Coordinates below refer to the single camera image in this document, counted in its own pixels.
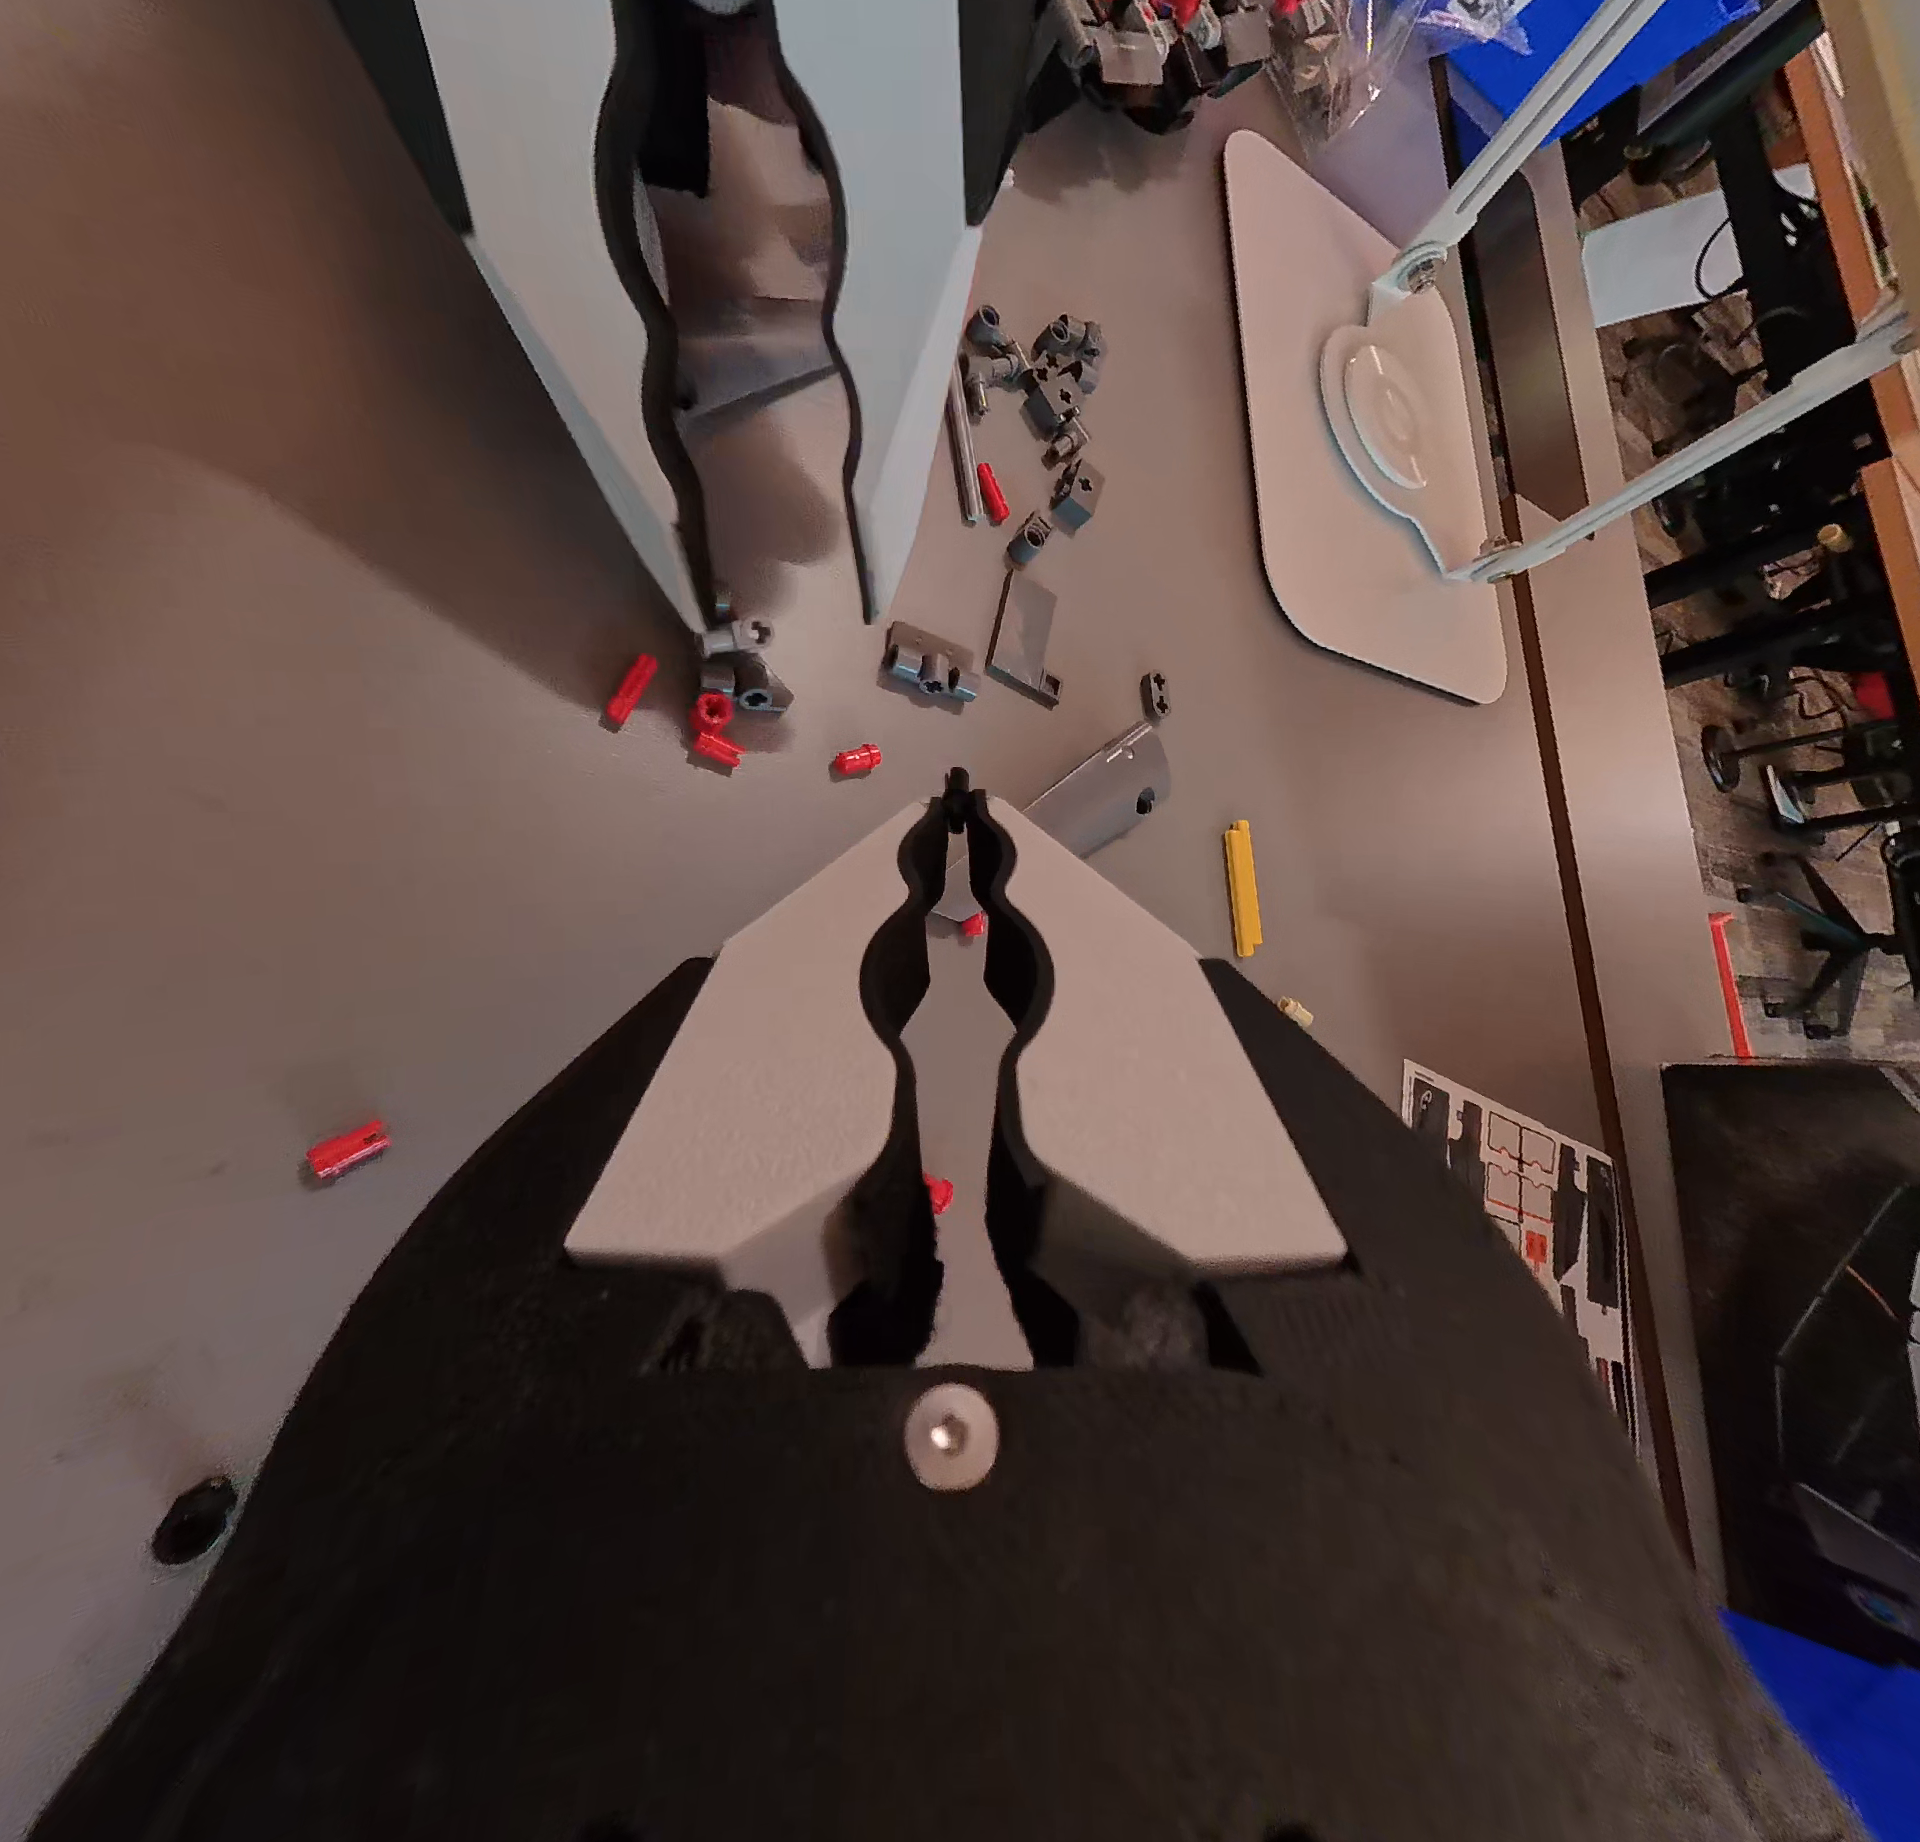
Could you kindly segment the black office chair base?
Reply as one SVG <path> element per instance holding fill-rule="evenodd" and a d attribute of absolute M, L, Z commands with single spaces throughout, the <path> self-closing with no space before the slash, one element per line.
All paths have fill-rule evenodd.
<path fill-rule="evenodd" d="M 1710 725 L 1699 755 L 1757 840 L 1718 906 L 1743 1019 L 1819 1053 L 1856 1042 L 1875 993 L 1915 1008 L 1915 695 L 1903 671 L 1793 671 L 1786 695 L 1785 725 Z"/>

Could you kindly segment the sticker sheet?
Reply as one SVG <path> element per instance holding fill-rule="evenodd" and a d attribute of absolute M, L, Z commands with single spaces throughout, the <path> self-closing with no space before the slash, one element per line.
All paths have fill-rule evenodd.
<path fill-rule="evenodd" d="M 1411 1060 L 1402 1069 L 1402 1119 L 1546 1291 L 1641 1450 L 1627 1213 L 1611 1160 Z"/>

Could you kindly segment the blue plastic bin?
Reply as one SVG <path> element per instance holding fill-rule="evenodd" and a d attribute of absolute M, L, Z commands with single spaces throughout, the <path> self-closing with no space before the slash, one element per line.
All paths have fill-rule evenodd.
<path fill-rule="evenodd" d="M 1917 1838 L 1917 1671 L 1774 1630 L 1720 1622 L 1785 1721 L 1877 1840 Z"/>

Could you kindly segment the pile of dark grey lego connectors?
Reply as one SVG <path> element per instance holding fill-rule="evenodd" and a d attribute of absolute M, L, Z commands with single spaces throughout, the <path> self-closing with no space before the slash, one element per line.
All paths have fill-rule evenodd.
<path fill-rule="evenodd" d="M 966 358 L 966 391 L 975 428 L 996 394 L 1018 406 L 1036 439 L 1046 502 L 1014 518 L 1005 487 L 990 460 L 976 455 L 985 518 L 1005 533 L 1005 564 L 1030 567 L 1056 536 L 1087 529 L 1101 506 L 1106 479 L 1091 460 L 1089 403 L 1106 363 L 1106 337 L 1093 320 L 1059 315 L 1030 345 L 1019 344 L 991 304 L 968 317 L 958 355 Z"/>

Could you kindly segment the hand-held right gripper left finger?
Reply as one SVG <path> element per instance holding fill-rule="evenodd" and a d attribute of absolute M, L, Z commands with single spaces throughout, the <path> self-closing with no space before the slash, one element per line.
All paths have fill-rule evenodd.
<path fill-rule="evenodd" d="M 903 1030 L 936 896 L 918 804 L 724 943 L 565 1253 L 773 1299 L 813 1365 L 914 1363 L 939 1255 Z"/>

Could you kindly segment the red storage bin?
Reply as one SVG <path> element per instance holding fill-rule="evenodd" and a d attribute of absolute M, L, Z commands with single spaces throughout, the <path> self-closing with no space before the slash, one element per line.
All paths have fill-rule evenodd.
<path fill-rule="evenodd" d="M 1739 1002 L 1739 982 L 1737 982 L 1737 971 L 1736 971 L 1736 964 L 1732 957 L 1732 944 L 1728 944 L 1728 926 L 1732 923 L 1733 923 L 1732 911 L 1716 909 L 1716 911 L 1707 913 L 1710 943 L 1712 943 L 1718 989 L 1720 989 L 1720 999 L 1722 999 L 1724 1028 L 1726 1028 L 1726 1038 L 1728 1038 L 1732 1056 L 1733 1056 L 1733 1060 L 1750 1063 L 1757 1056 L 1755 1056 L 1755 1049 L 1753 1049 L 1753 1043 L 1748 1038 L 1743 1009 Z"/>

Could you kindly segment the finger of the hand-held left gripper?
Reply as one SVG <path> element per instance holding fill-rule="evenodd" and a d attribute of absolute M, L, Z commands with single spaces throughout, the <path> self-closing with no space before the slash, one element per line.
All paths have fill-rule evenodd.
<path fill-rule="evenodd" d="M 909 566 L 943 436 L 978 232 L 966 214 L 958 0 L 762 0 L 780 81 L 825 159 L 825 342 L 849 398 L 861 608 Z"/>
<path fill-rule="evenodd" d="M 677 337 L 641 252 L 618 113 L 644 106 L 615 0 L 413 0 L 466 201 L 466 252 L 615 524 L 706 630 L 700 480 L 674 423 Z"/>

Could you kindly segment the flat grey lego tile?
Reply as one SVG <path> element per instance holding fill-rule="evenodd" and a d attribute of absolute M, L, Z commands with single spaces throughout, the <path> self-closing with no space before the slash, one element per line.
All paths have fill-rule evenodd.
<path fill-rule="evenodd" d="M 1056 594 L 1028 567 L 1005 571 L 990 634 L 987 677 L 1046 709 L 1059 708 L 1062 695 L 1060 679 L 1046 665 L 1056 610 Z"/>

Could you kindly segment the dark cardboard set box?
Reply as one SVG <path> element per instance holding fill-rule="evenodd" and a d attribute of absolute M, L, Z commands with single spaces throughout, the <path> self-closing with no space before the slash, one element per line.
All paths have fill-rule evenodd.
<path fill-rule="evenodd" d="M 1724 1602 L 1915 1667 L 1915 1071 L 1662 1071 Z"/>

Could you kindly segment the long grey lego panel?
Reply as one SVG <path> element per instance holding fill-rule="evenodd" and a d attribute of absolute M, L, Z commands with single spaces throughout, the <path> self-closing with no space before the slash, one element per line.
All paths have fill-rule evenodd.
<path fill-rule="evenodd" d="M 1168 751 L 1159 723 L 1144 720 L 1087 757 L 1022 814 L 1087 860 L 1142 825 L 1168 800 Z"/>

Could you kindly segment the plastic bag of lego parts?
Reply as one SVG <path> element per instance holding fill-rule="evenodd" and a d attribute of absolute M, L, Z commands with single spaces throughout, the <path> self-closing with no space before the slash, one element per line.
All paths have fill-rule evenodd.
<path fill-rule="evenodd" d="M 1272 74 L 1306 151 L 1344 136 L 1411 62 L 1530 53 L 1534 0 L 1264 0 L 1275 27 Z"/>

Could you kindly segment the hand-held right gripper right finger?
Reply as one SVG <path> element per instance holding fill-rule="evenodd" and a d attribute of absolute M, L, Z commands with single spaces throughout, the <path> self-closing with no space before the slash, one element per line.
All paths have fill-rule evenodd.
<path fill-rule="evenodd" d="M 1202 1291 L 1344 1268 L 1204 957 L 1005 801 L 971 801 L 968 863 L 1012 1025 L 987 1234 L 1030 1363 L 1139 1320 L 1207 1359 Z"/>

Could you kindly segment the partly built lego car model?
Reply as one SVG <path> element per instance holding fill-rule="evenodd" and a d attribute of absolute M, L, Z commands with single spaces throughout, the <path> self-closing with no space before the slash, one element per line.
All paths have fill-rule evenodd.
<path fill-rule="evenodd" d="M 1074 104 L 1150 134 L 1267 76 L 1308 118 L 1346 108 L 1359 0 L 1041 0 L 1026 62 L 1023 134 Z"/>

